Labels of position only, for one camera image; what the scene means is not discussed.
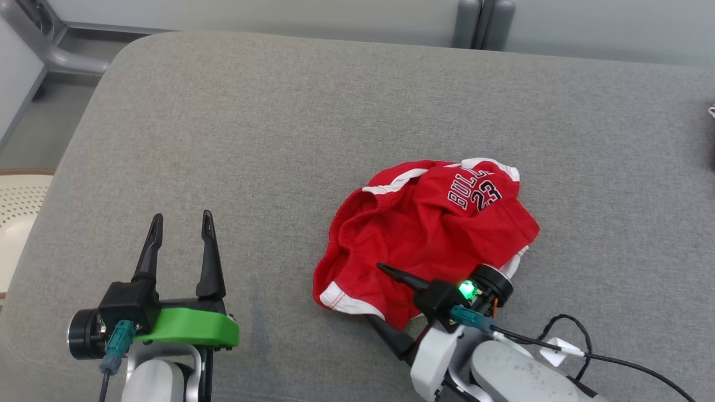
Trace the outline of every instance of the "white plastic clip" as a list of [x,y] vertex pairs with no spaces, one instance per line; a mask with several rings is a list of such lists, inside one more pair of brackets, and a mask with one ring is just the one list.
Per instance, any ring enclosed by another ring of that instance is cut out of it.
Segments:
[[549,339],[546,343],[550,343],[551,345],[556,345],[564,349],[558,351],[549,348],[541,348],[539,350],[539,353],[541,353],[543,358],[545,358],[554,367],[559,367],[568,355],[583,356],[583,351],[581,349],[575,347],[574,345],[571,345],[563,339],[552,338]]

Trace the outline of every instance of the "black wire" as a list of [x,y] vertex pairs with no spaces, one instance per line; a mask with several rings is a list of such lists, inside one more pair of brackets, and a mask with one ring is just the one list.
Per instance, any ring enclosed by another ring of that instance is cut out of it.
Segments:
[[[495,330],[496,332],[501,332],[502,334],[504,334],[504,335],[506,335],[506,336],[508,336],[508,337],[510,337],[510,338],[515,338],[515,339],[523,340],[524,342],[532,343],[532,344],[534,344],[534,345],[543,346],[544,348],[549,348],[549,349],[554,349],[554,350],[561,350],[561,348],[559,348],[559,347],[556,346],[556,345],[551,345],[550,343],[546,343],[546,342],[543,342],[543,341],[541,341],[541,340],[532,339],[532,338],[526,337],[526,336],[524,336],[524,335],[519,335],[519,334],[514,333],[514,332],[511,332],[511,331],[509,331],[509,330],[504,330],[504,329],[502,329],[502,328],[499,328],[499,327],[496,326],[496,325],[492,325],[492,326],[491,326],[491,329],[492,329],[492,330]],[[606,362],[609,362],[609,363],[619,364],[619,365],[621,365],[621,366],[634,368],[634,369],[636,369],[636,370],[638,370],[638,371],[641,371],[641,372],[643,372],[643,373],[645,373],[645,374],[649,374],[650,376],[653,376],[653,377],[659,379],[660,381],[663,381],[664,383],[668,384],[669,387],[671,387],[672,389],[674,389],[675,391],[677,391],[679,394],[681,394],[681,396],[683,396],[683,398],[685,398],[686,400],[688,400],[688,402],[695,402],[695,400],[694,400],[690,395],[688,395],[687,392],[685,392],[682,388],[680,388],[677,384],[675,384],[673,381],[670,381],[669,379],[667,379],[667,378],[666,378],[665,376],[663,376],[662,374],[657,373],[656,371],[651,370],[650,368],[643,367],[643,366],[641,366],[641,365],[639,365],[639,364],[631,363],[631,362],[629,362],[629,361],[625,361],[625,360],[621,360],[621,359],[617,359],[617,358],[609,358],[608,356],[594,355],[594,354],[592,354],[592,353],[584,353],[584,354],[583,354],[583,357],[592,358],[592,359],[594,359],[594,360],[606,361]]]
[[[536,340],[544,340],[546,339],[546,336],[548,335],[549,331],[551,331],[551,327],[553,327],[553,324],[556,323],[556,321],[561,320],[561,319],[566,319],[566,320],[571,320],[573,321],[574,324],[578,327],[578,329],[581,331],[583,334],[583,338],[586,340],[586,350],[589,353],[593,353],[593,346],[591,345],[591,336],[588,334],[588,331],[586,330],[586,327],[583,326],[583,324],[576,318],[573,317],[572,315],[568,314],[559,314],[556,317],[553,317],[549,320],[548,324],[543,328],[543,331],[541,331],[541,335],[536,337]],[[581,366],[581,370],[576,374],[576,381],[581,381],[583,378],[583,374],[586,373],[586,369],[588,368],[588,364],[591,363],[591,358],[586,358],[586,360],[583,362],[583,366]]]
[[107,398],[107,387],[109,387],[109,369],[104,370],[102,390],[99,392],[99,402],[104,402],[104,399]]

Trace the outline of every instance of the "gray cushion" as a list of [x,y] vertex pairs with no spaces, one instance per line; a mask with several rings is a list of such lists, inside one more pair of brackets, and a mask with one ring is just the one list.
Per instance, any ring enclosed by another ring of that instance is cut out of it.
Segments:
[[[216,356],[215,401],[418,401],[363,319],[312,301],[312,272],[338,205],[377,171],[492,157],[521,171],[541,225],[500,324],[536,335],[575,315],[595,352],[710,401],[712,74],[257,34],[136,41],[97,87],[11,284],[0,395],[95,401],[98,362],[70,357],[67,323],[131,277],[156,212],[158,291],[193,295],[208,208],[241,326],[240,347]],[[567,324],[554,333],[583,345]],[[584,381],[613,401],[678,400],[606,363]]]

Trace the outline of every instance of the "white chair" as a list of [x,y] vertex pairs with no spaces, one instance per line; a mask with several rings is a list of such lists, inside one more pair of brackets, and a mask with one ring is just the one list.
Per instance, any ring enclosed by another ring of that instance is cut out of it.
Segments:
[[0,294],[10,286],[51,181],[51,174],[0,171]]

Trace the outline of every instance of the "number 23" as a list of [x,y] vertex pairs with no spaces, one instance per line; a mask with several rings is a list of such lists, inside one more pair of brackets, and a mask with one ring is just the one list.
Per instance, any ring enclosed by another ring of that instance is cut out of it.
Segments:
[[454,181],[452,181],[451,191],[447,194],[447,198],[459,205],[463,210],[467,209],[468,200],[476,205],[477,211],[483,210],[491,205],[492,202],[501,199],[501,193],[490,180],[484,180],[479,184],[479,188],[474,189],[477,179],[489,174],[480,170],[475,175],[476,177],[472,177],[469,180],[457,174]]

